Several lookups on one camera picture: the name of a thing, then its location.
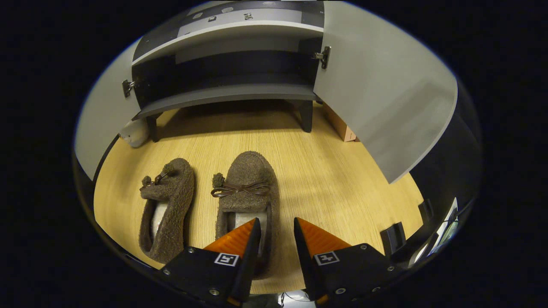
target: slipper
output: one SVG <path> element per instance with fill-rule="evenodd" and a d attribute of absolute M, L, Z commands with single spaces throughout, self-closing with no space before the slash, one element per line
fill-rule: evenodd
<path fill-rule="evenodd" d="M 176 158 L 152 181 L 142 180 L 141 198 L 146 199 L 139 230 L 139 246 L 149 258 L 168 263 L 183 249 L 183 220 L 194 195 L 194 172 Z"/>
<path fill-rule="evenodd" d="M 279 233 L 279 192 L 274 170 L 261 154 L 244 152 L 232 162 L 226 179 L 221 173 L 213 176 L 213 188 L 212 196 L 219 198 L 215 238 L 259 218 L 261 241 L 254 279 L 268 277 Z"/>

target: cabinet door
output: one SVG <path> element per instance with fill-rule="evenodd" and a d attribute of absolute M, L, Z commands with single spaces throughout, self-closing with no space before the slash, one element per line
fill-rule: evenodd
<path fill-rule="evenodd" d="M 132 90 L 126 98 L 124 80 L 132 81 L 133 52 L 139 40 L 122 52 L 93 85 L 76 126 L 75 152 L 90 179 L 109 144 L 140 108 Z"/>
<path fill-rule="evenodd" d="M 445 131 L 456 79 L 424 45 L 398 27 L 342 1 L 324 2 L 314 92 L 347 123 L 389 183 L 408 173 Z"/>

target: black background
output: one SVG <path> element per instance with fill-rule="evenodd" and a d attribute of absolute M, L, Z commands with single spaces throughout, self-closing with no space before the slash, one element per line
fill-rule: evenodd
<path fill-rule="evenodd" d="M 546 110 L 541 2 L 360 4 L 424 42 L 463 80 L 482 123 L 486 165 L 482 194 L 462 231 L 371 306 L 540 305 L 535 296 L 545 290 L 540 271 L 546 262 L 535 239 L 541 216 L 531 210 L 542 200 L 527 191 L 537 188 L 533 182 L 546 169 L 538 146 Z M 5 224 L 5 234 L 13 235 L 3 275 L 9 306 L 190 306 L 100 241 L 78 203 L 70 163 L 79 109 L 103 69 L 187 5 L 57 1 L 5 7 L 12 17 L 3 19 L 11 137 L 5 207 L 13 212 Z"/>

